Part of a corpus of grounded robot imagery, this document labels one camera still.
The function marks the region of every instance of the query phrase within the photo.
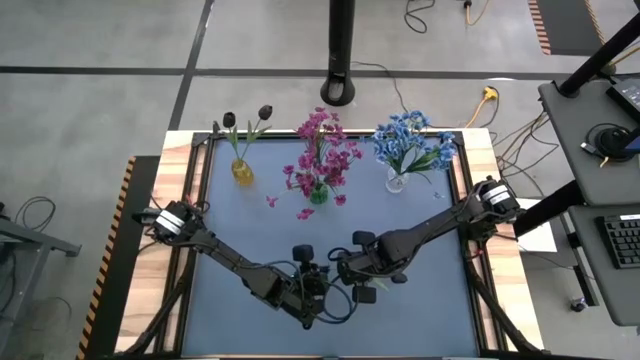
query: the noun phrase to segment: black pole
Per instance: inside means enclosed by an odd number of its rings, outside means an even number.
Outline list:
[[[329,70],[320,97],[333,106],[347,105],[356,95],[351,82],[355,8],[356,0],[331,0],[329,4]]]
[[[620,54],[629,44],[640,36],[640,13],[618,30],[611,40],[602,45],[600,50],[591,55],[582,66],[576,70],[562,85],[558,92],[566,97],[573,97],[582,85],[594,77],[598,71],[605,67],[614,57]]]

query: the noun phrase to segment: flower vase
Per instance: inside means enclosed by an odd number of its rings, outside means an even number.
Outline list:
[[[309,196],[309,201],[315,205],[322,205],[327,202],[329,199],[329,187],[325,184],[318,184],[311,191],[311,196]]]
[[[402,191],[408,183],[409,173],[398,175],[392,167],[389,168],[389,171],[387,172],[387,183],[385,184],[389,192],[397,194]]]
[[[231,173],[238,185],[249,186],[253,184],[253,171],[244,160],[233,160],[233,163],[231,163]]]

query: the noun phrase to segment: gray floor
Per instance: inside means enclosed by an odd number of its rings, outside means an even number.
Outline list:
[[[632,0],[591,3],[607,38],[637,12]],[[182,68],[203,4],[0,0],[0,65]],[[318,0],[217,0],[198,67],[323,69],[327,10],[328,2]],[[406,28],[403,10],[400,0],[358,1],[353,59],[391,69],[538,73],[571,72],[585,60],[541,53],[526,0],[493,0],[472,28],[464,26],[460,2],[440,0],[422,15],[429,24],[426,35]],[[640,71],[640,55],[620,69]],[[44,323],[45,332],[23,329],[12,341],[13,353],[45,353],[47,359],[75,356],[126,160],[160,153],[181,79],[0,74],[0,199],[12,214],[31,196],[49,196],[58,212],[47,233],[83,244],[76,259],[51,256],[36,294],[42,301],[27,319]],[[270,120],[274,128],[292,128],[321,103],[321,83],[318,78],[195,78],[180,128],[208,129],[225,111],[235,111],[242,120],[254,118],[265,103],[275,107]],[[371,128],[401,111],[390,79],[358,78],[355,84],[354,102],[336,109],[346,126]],[[439,126],[466,123],[482,88],[497,87],[500,111],[490,129],[500,137],[539,114],[540,84],[398,80],[405,104],[423,110]],[[492,106],[483,110],[478,124],[489,120]],[[539,137],[555,141],[549,125]],[[518,164],[534,162],[546,148],[528,144]],[[572,178],[560,151],[529,173],[547,194]],[[511,179],[519,195],[538,196],[525,177]],[[604,307],[582,314],[566,310],[567,299],[577,295],[572,273],[529,270],[527,276],[547,348],[637,359],[636,329],[615,327]],[[70,321],[52,296],[71,303]]]

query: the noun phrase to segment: white paper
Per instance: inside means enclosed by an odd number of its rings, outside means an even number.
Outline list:
[[[528,209],[537,204],[540,200],[518,198],[518,204],[523,209]],[[556,242],[553,239],[551,225],[548,222],[538,226],[528,233],[518,237],[518,245],[526,251],[557,252]]]

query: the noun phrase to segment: keyboard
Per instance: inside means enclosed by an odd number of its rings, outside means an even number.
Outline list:
[[[595,222],[613,266],[640,268],[640,215],[600,216]]]

